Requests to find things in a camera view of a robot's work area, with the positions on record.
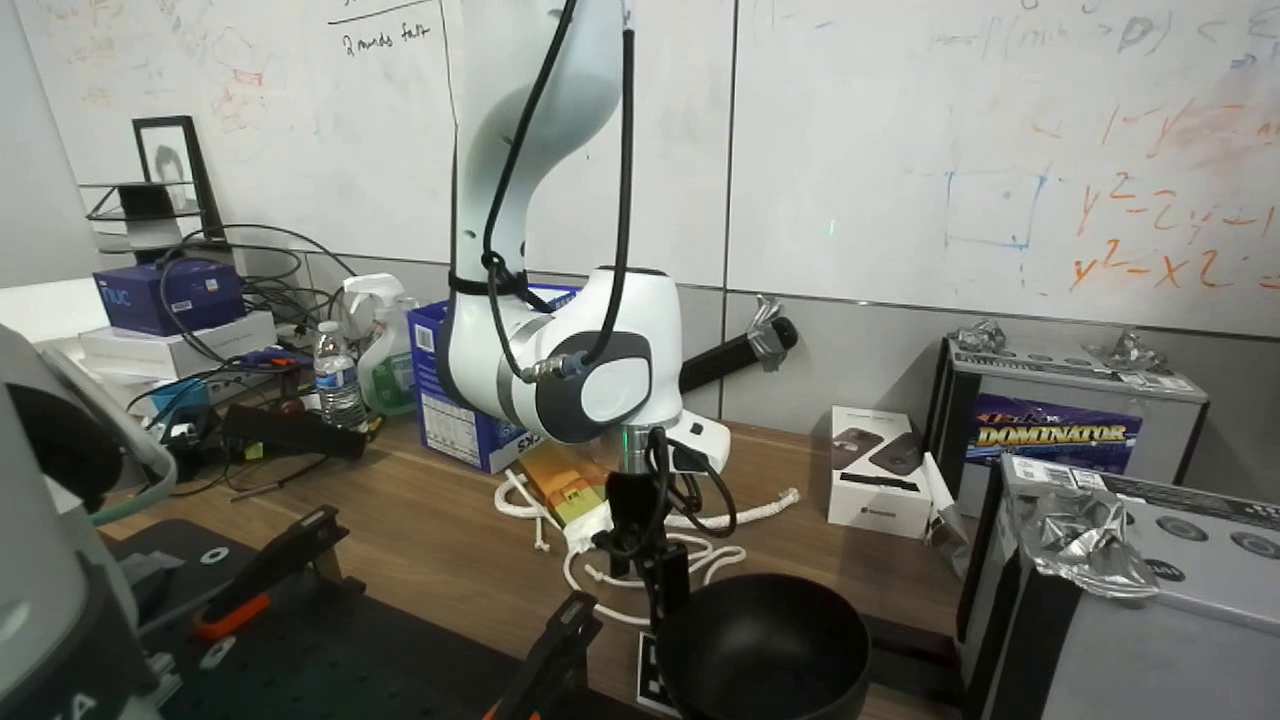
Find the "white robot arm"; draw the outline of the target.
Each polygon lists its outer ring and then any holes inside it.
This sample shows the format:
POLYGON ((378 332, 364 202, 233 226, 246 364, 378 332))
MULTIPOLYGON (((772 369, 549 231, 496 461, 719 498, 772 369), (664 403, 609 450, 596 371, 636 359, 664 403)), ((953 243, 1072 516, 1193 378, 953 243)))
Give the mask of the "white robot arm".
POLYGON ((590 443, 679 419, 679 288, 631 257, 636 26, 627 0, 460 0, 442 380, 536 441, 590 443), (542 184, 615 149, 596 260, 538 252, 542 184))

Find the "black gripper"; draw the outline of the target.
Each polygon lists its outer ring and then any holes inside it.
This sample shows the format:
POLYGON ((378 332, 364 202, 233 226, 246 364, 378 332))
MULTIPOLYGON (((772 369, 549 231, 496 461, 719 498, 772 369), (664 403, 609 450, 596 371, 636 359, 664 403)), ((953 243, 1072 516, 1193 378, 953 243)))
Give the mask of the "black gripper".
POLYGON ((613 473, 604 479, 609 529, 590 537, 609 551, 615 578, 661 578, 674 562, 664 531, 667 484, 661 473, 613 473))

